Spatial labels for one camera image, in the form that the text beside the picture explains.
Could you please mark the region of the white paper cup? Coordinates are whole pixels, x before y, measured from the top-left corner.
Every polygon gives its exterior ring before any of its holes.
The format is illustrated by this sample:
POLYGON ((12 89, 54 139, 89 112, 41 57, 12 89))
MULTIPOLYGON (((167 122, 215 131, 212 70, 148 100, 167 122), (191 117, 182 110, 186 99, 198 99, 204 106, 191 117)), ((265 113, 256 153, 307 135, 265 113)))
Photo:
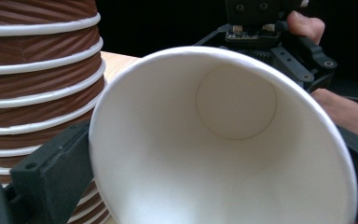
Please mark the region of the white paper cup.
POLYGON ((332 120, 245 55, 182 47, 117 74, 89 131, 117 224, 354 224, 358 189, 332 120))

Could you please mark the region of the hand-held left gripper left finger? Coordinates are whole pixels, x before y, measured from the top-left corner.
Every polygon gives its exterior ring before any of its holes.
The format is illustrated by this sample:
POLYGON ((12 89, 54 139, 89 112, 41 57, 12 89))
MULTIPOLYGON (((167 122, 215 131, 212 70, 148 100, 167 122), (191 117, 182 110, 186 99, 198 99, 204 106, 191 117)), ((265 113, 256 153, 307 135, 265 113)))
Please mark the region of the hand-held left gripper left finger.
POLYGON ((10 170, 16 224, 65 224, 93 174, 87 121, 66 128, 10 170))

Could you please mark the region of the stack of brown paper cups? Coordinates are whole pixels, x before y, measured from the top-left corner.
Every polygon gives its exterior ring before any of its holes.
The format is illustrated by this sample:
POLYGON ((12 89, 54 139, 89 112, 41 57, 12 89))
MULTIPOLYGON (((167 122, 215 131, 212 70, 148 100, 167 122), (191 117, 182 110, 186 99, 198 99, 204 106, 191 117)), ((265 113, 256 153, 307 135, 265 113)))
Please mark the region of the stack of brown paper cups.
MULTIPOLYGON (((16 224, 10 170, 87 121, 106 86, 95 0, 0 0, 0 224, 16 224)), ((104 224, 92 178, 65 224, 104 224)))

